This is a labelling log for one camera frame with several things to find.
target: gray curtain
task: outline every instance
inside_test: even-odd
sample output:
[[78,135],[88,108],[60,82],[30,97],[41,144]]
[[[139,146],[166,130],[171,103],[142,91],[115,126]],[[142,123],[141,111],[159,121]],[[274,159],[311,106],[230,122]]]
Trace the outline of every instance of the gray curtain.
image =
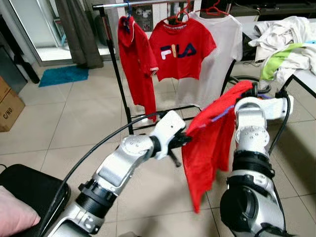
[[80,0],[55,0],[73,62],[102,68],[103,62]]

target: tile floor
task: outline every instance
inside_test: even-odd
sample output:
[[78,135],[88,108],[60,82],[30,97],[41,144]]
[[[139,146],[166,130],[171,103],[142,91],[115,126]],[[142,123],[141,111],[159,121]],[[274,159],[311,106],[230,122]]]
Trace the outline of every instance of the tile floor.
[[[36,67],[41,77],[48,67]],[[127,103],[132,104],[121,66]],[[233,75],[258,75],[258,68],[242,63]],[[154,78],[159,109],[172,108],[177,80]],[[286,215],[288,231],[301,237],[316,236],[316,99],[297,83],[288,88],[295,97],[294,112],[277,144],[271,163]],[[38,88],[29,83],[20,93],[26,107],[7,133],[0,133],[0,163],[21,163],[62,179],[94,144],[126,124],[115,73],[110,62],[89,71],[87,81]],[[142,113],[131,106],[132,114]],[[197,109],[178,112],[194,116]],[[280,120],[269,122],[274,137]],[[151,131],[150,128],[138,133]],[[71,200],[77,189],[114,150],[127,132],[114,137],[85,161],[69,180]],[[181,156],[180,149],[175,151]],[[193,213],[183,168],[170,159],[141,165],[106,216],[98,237],[116,237],[133,231],[143,237],[230,237],[221,222],[219,202],[228,173],[218,172],[213,190],[204,196],[199,215]]]

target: clothes hanger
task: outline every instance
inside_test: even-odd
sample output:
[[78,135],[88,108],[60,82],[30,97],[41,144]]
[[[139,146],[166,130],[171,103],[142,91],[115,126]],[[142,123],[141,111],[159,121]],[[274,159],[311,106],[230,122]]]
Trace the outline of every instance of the clothes hanger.
[[129,5],[129,0],[125,0],[125,2],[127,3],[128,5],[128,16],[126,17],[126,19],[124,20],[124,26],[125,26],[125,29],[128,33],[130,33],[130,30],[129,30],[129,18],[132,14],[132,7]]
[[[221,0],[218,0],[216,3],[214,3],[213,6],[207,8],[207,9],[201,9],[201,10],[198,10],[198,11],[205,11],[205,13],[206,13],[207,15],[211,15],[211,16],[219,16],[220,13],[222,13],[222,14],[228,16],[229,14],[228,14],[227,12],[221,11],[221,10],[219,10],[219,9],[216,7],[216,5],[220,3],[220,1],[221,1]],[[216,12],[216,13],[210,12],[210,10],[213,10],[213,9],[216,10],[217,12]]]
[[187,12],[187,9],[188,9],[190,6],[191,6],[191,5],[190,5],[190,0],[187,0],[187,6],[184,7],[182,11],[179,11],[177,15],[169,16],[169,17],[163,19],[162,21],[175,19],[175,22],[176,22],[177,24],[186,25],[186,22],[179,21],[178,19],[179,19],[180,14],[182,14],[182,13],[186,14],[186,15],[188,16],[188,19],[190,18],[190,17],[189,17],[189,14],[188,14],[188,12]]

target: pink cushion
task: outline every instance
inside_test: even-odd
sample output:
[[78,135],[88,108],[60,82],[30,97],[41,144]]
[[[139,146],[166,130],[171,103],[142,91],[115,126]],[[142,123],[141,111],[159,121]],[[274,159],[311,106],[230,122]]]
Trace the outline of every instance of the pink cushion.
[[19,233],[39,221],[36,211],[0,186],[0,237]]

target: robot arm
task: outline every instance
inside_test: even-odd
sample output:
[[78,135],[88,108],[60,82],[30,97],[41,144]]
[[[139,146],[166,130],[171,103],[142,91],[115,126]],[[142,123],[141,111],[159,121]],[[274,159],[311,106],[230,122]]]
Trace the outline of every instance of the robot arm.
[[115,199],[132,177],[135,168],[151,157],[162,159],[172,148],[189,141],[181,131],[185,122],[168,112],[150,135],[130,135],[108,155],[90,181],[81,184],[80,195],[62,213],[45,237],[88,237],[96,234]]
[[[290,113],[293,111],[293,97]],[[233,171],[220,203],[221,219],[236,237],[287,236],[285,219],[272,178],[275,173],[265,147],[269,142],[267,119],[283,118],[285,98],[237,102]]]
[[[237,149],[220,211],[222,221],[237,237],[266,236],[260,234],[266,227],[270,227],[274,235],[285,231],[282,206],[272,181],[274,170],[265,147],[269,142],[267,119],[284,117],[286,105],[284,98],[259,100],[247,97],[235,106]],[[184,121],[170,111],[150,135],[124,138],[91,180],[80,185],[81,194],[44,236],[88,237],[98,233],[105,215],[132,177],[134,169],[151,157],[162,159],[167,154],[171,155],[171,148],[188,142],[188,137],[181,133],[184,128]],[[177,165],[179,162],[175,156],[171,157]]]

